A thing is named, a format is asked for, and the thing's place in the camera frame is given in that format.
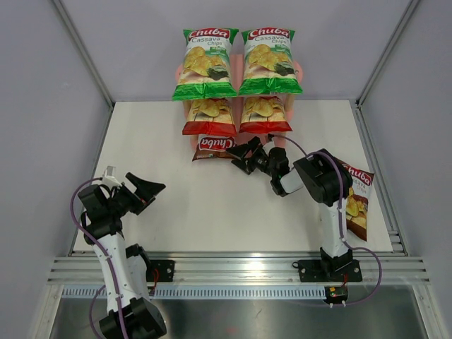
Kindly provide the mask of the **red Chuba chips bag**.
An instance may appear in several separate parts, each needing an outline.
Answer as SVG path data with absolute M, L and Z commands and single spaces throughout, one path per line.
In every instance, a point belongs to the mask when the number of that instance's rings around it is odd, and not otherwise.
M 246 97 L 239 126 L 240 133 L 267 134 L 292 131 L 279 97 Z
M 227 98 L 192 100 L 182 134 L 236 136 L 231 102 Z

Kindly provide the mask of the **brown Chuba chips bag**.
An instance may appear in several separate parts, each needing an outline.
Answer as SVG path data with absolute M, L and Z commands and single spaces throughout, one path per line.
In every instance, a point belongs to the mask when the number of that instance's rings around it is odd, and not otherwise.
M 367 217 L 374 173 L 353 167 L 342 160 L 339 163 L 352 177 L 345 208 L 347 228 L 361 240 L 367 241 Z
M 236 145 L 232 136 L 200 135 L 192 160 L 232 159 L 227 149 Z

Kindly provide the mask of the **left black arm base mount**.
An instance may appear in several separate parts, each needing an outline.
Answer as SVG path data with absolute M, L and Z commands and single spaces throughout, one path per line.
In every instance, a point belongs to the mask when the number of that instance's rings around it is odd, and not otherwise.
M 172 283 L 174 280 L 175 261 L 168 259 L 148 260 L 140 272 L 148 283 Z

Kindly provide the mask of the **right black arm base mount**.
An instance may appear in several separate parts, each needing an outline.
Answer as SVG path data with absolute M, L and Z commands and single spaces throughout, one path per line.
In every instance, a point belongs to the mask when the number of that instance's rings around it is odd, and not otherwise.
M 336 271 L 327 272 L 320 259 L 298 260 L 292 263 L 302 283 L 359 283 L 363 281 L 359 261 L 354 259 Z

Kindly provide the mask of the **green Chuba chips bag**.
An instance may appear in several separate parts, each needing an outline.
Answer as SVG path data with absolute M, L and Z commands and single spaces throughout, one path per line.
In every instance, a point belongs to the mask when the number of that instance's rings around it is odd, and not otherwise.
M 262 27 L 242 32 L 244 72 L 240 95 L 301 94 L 292 57 L 295 31 Z
M 186 51 L 172 99 L 236 97 L 230 54 L 236 28 L 185 29 Z

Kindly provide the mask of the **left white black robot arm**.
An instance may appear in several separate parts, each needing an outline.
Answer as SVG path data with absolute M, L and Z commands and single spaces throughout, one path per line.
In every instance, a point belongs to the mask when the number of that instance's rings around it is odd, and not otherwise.
M 73 221 L 100 262 L 107 295 L 107 315 L 93 332 L 98 338 L 161 338 L 167 334 L 166 323 L 148 291 L 148 278 L 158 280 L 160 274 L 143 247 L 126 245 L 121 219 L 141 214 L 166 186 L 127 173 L 135 187 L 131 191 L 114 171 L 107 167 L 72 195 L 84 207 Z

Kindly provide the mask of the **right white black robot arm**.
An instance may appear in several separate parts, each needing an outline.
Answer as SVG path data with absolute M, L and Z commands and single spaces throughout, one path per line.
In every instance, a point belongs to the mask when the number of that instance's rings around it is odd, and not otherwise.
M 349 172 L 327 150 L 322 149 L 293 162 L 284 148 L 262 144 L 258 137 L 228 148 L 232 163 L 246 174 L 260 170 L 270 177 L 270 185 L 279 196 L 305 188 L 318 203 L 323 241 L 319 259 L 300 259 L 292 263 L 303 283 L 346 283 L 362 280 L 359 261 L 346 240 Z

